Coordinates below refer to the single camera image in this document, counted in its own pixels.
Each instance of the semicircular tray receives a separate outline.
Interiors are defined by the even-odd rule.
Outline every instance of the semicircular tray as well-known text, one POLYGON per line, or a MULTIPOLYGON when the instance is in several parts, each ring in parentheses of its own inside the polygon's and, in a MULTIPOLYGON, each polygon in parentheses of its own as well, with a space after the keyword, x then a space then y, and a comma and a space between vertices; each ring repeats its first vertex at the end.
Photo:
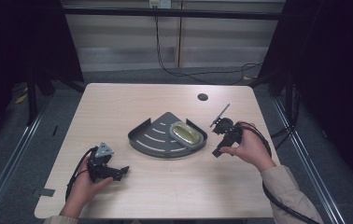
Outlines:
POLYGON ((130 145, 144 154, 157 158, 184 157, 205 146, 206 133, 188 119, 186 123, 203 135, 203 143, 198 147, 188 148, 173 139, 169 130, 170 126, 177 121, 180 119, 171 112, 166 112, 152 123, 147 119, 128 133, 130 145))

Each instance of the person's right hand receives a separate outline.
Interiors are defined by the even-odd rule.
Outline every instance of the person's right hand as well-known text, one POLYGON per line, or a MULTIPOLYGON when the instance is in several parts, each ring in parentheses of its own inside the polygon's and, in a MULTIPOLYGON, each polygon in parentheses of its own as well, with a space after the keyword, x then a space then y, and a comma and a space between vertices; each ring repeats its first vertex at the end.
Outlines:
MULTIPOLYGON (((247 124, 244 121, 238 121, 237 124, 249 127, 255 127, 255 124, 247 124)), ((274 161, 267 152, 267 149, 261 139, 250 130, 242 131, 243 139, 238 147, 222 147, 221 152, 229 153, 239 157, 241 160, 254 165, 260 172, 275 166, 274 161)))

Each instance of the gray floor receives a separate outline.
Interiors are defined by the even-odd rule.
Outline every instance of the gray floor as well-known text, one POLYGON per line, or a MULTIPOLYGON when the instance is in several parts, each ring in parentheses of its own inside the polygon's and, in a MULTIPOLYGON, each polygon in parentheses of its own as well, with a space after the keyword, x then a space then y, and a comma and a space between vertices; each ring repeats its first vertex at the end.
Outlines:
MULTIPOLYGON (((231 68, 192 68, 183 71, 225 71, 228 69, 231 68)), ((236 85, 247 84, 244 80, 239 81, 241 73, 200 75, 195 76, 195 78, 201 78, 211 84, 229 85, 236 81, 238 81, 236 85)), ((86 73, 85 79, 86 84, 91 82, 204 84, 191 77, 171 76, 161 69, 86 73)), ((8 182, 5 194, 2 195, 0 201, 0 223, 43 222, 43 220, 36 219, 34 216, 38 199, 33 196, 33 192, 35 189, 42 189, 45 186, 51 167, 57 157, 82 95, 61 83, 55 82, 54 85, 57 90, 49 99, 49 105, 43 113, 34 137, 22 155, 16 172, 8 182)), ((16 86, 14 99, 21 93, 21 87, 23 87, 23 84, 16 86)), ((283 128, 283 124, 275 110, 274 99, 269 96, 266 85, 260 85, 254 91, 269 132, 276 133, 283 128)), ((39 94, 39 107, 45 102, 46 97, 39 94)), ((2 174, 8 158, 10 158, 26 129, 27 118, 28 107, 26 101, 19 105, 10 103, 0 126, 0 174, 2 174)), ((297 130, 338 208, 342 212, 346 223, 353 223, 353 172, 339 157, 337 148, 335 148, 333 143, 323 138, 321 128, 318 126, 315 117, 309 114, 304 106, 300 110, 297 130)), ((284 136, 273 139, 275 146, 284 136)), ((302 191, 318 208, 325 223, 331 223, 291 141, 285 141, 278 149, 277 154, 281 162, 292 170, 302 191)), ((82 220, 81 223, 109 222, 109 220, 82 220)), ((171 221, 143 220, 142 222, 163 224, 171 221)), ((198 220, 197 222, 205 224, 244 223, 243 220, 198 220)), ((248 223, 274 222, 270 218, 260 218, 250 220, 248 223)))

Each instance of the black cable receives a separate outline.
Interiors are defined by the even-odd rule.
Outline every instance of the black cable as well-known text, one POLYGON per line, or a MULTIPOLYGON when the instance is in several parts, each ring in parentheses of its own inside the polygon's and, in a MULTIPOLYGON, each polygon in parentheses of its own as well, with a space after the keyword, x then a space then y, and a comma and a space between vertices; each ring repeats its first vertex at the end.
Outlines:
MULTIPOLYGON (((246 122, 240 122, 240 124, 245 124, 248 126, 241 126, 241 125, 234 125, 234 126, 229 126, 229 127, 224 127, 225 129, 229 129, 229 128, 240 128, 242 130, 249 130, 252 131, 253 133, 255 133, 260 139, 261 142, 264 144, 264 146, 267 149, 267 152, 269 153, 269 156, 272 157, 272 151, 270 149, 269 143, 268 141, 264 138, 264 136, 261 134, 261 132, 253 125, 246 123, 246 122)), ((276 205, 277 207, 279 207, 280 209, 284 210, 285 212, 287 212, 288 214, 292 215, 293 217, 298 218, 299 220, 305 222, 305 223, 309 223, 309 224, 318 224, 318 222, 316 222, 315 220, 313 220, 310 217, 307 217, 289 207, 287 207, 286 205, 284 205, 283 203, 281 203, 279 200, 276 199, 276 197, 268 190, 268 188, 266 188, 266 186, 264 185, 264 183, 262 182, 262 187, 263 187, 263 191, 264 194, 266 195, 266 197, 270 200, 270 202, 272 202, 274 205, 276 205)))
POLYGON ((88 170, 82 171, 82 172, 78 172, 78 168, 80 167, 81 163, 83 163, 84 159, 87 157, 87 155, 89 155, 89 153, 94 152, 98 147, 92 147, 90 148, 86 153, 84 153, 83 157, 80 159, 80 162, 78 163, 77 168, 75 169, 74 173, 71 176, 71 179, 69 180, 69 183, 67 185, 66 188, 66 193, 65 193, 65 201, 68 200, 69 194, 71 193, 72 187, 75 183, 75 180, 77 179, 78 175, 80 175, 83 172, 86 172, 88 170))
POLYGON ((208 85, 217 85, 216 83, 210 83, 210 82, 204 81, 204 80, 202 80, 200 78, 197 78, 195 76, 206 75, 206 74, 232 74, 232 73, 240 73, 241 72, 242 76, 238 80, 236 80, 235 82, 229 83, 229 84, 222 84, 222 85, 235 85, 235 84, 237 84, 238 82, 240 82, 243 79, 244 71, 247 71, 249 69, 252 69, 252 68, 262 64, 262 63, 246 63, 246 64, 241 66, 241 69, 232 70, 232 71, 223 71, 223 72, 210 71, 210 72, 199 72, 199 73, 186 74, 186 73, 179 73, 179 72, 169 71, 164 66, 164 63, 162 62, 162 53, 161 53, 160 38, 159 38, 159 19, 158 19, 158 17, 155 17, 155 23, 156 23, 156 49, 157 49, 158 62, 159 62, 160 67, 162 68, 162 70, 164 70, 169 75, 172 75, 172 76, 175 76, 175 77, 190 77, 190 78, 192 78, 192 79, 194 79, 196 81, 200 81, 200 82, 203 82, 203 83, 208 84, 208 85))

